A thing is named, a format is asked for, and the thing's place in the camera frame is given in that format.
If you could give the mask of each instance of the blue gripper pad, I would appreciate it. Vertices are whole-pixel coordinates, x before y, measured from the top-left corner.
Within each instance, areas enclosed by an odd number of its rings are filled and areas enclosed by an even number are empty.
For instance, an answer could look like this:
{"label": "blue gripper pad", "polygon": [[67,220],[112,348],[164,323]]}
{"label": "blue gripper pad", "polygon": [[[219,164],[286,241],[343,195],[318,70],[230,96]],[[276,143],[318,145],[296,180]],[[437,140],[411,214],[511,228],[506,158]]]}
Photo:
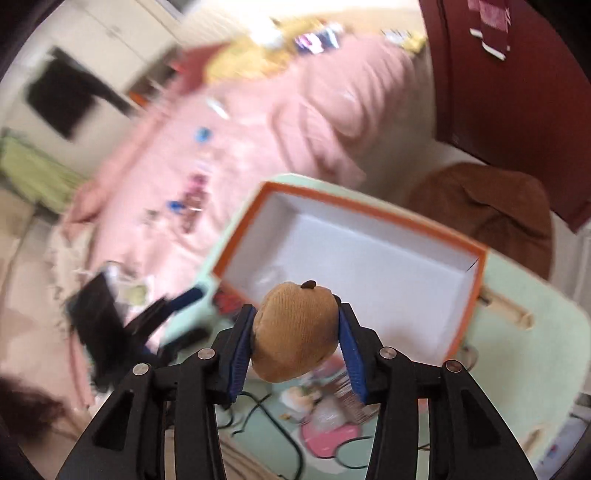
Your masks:
{"label": "blue gripper pad", "polygon": [[359,399],[365,403],[368,397],[368,388],[365,383],[365,369],[363,368],[361,355],[357,348],[357,342],[355,342],[349,322],[341,309],[339,309],[339,343],[340,350],[343,352],[343,358],[345,359],[351,387]]}
{"label": "blue gripper pad", "polygon": [[234,351],[234,357],[230,364],[230,381],[228,384],[228,395],[232,402],[234,402],[238,394],[244,387],[244,381],[246,380],[246,371],[248,370],[248,364],[251,361],[252,346],[251,346],[251,333],[252,324],[254,323],[256,315],[256,308],[251,307],[251,311],[248,313],[248,320],[242,330],[238,345]]}

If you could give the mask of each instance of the green cloth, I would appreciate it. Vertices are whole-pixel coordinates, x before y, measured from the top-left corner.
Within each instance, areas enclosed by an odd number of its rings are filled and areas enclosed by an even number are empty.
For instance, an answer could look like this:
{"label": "green cloth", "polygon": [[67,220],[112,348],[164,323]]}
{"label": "green cloth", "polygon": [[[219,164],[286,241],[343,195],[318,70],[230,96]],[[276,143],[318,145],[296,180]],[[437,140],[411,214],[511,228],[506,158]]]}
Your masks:
{"label": "green cloth", "polygon": [[10,134],[2,141],[0,170],[20,195],[56,213],[66,210],[77,188],[86,181],[81,175]]}

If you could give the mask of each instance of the pink bedspread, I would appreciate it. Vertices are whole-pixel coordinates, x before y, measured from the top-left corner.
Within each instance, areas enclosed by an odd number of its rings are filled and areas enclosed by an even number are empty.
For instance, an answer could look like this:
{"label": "pink bedspread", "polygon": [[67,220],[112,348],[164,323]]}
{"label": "pink bedspread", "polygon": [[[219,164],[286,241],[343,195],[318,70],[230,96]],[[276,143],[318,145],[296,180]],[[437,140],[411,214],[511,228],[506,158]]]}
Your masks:
{"label": "pink bedspread", "polygon": [[[413,65],[382,37],[348,36],[342,48],[299,57],[283,74],[223,83],[181,96],[179,80],[84,185],[63,219],[67,236],[97,222],[89,268],[119,261],[153,275],[155,298],[188,288],[232,215],[262,180],[299,173],[355,187],[363,151],[395,113]],[[205,102],[220,99],[224,120]],[[217,160],[210,199],[193,232],[183,233],[169,200],[194,172],[194,134],[208,127]],[[146,211],[160,212],[145,224]]]}

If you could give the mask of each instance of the brown plush toy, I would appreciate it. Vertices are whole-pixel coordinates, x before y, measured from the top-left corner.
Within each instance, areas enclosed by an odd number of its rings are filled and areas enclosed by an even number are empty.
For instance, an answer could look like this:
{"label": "brown plush toy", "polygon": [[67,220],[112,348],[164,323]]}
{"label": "brown plush toy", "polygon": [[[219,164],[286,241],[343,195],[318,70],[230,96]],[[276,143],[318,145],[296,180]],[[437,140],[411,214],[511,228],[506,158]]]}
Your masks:
{"label": "brown plush toy", "polygon": [[252,367],[273,383],[299,377],[319,366],[339,343],[339,306],[328,288],[314,280],[273,288],[256,313]]}

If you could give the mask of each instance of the yellow fabric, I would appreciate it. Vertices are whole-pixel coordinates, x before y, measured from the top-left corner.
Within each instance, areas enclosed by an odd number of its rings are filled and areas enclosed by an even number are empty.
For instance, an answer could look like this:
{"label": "yellow fabric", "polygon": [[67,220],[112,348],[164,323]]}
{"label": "yellow fabric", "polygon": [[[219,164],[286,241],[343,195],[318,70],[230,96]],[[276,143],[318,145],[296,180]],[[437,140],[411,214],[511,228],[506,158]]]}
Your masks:
{"label": "yellow fabric", "polygon": [[296,54],[293,40],[304,33],[322,28],[317,18],[305,17],[284,21],[277,25],[284,39],[284,46],[268,50],[242,35],[212,58],[205,68],[207,83],[229,79],[259,79],[287,68]]}
{"label": "yellow fabric", "polygon": [[421,50],[427,42],[427,36],[420,32],[408,32],[408,38],[400,45],[404,50],[414,54],[421,53]]}
{"label": "yellow fabric", "polygon": [[11,136],[2,142],[0,169],[23,197],[56,213],[66,210],[74,192],[85,181],[81,175]]}

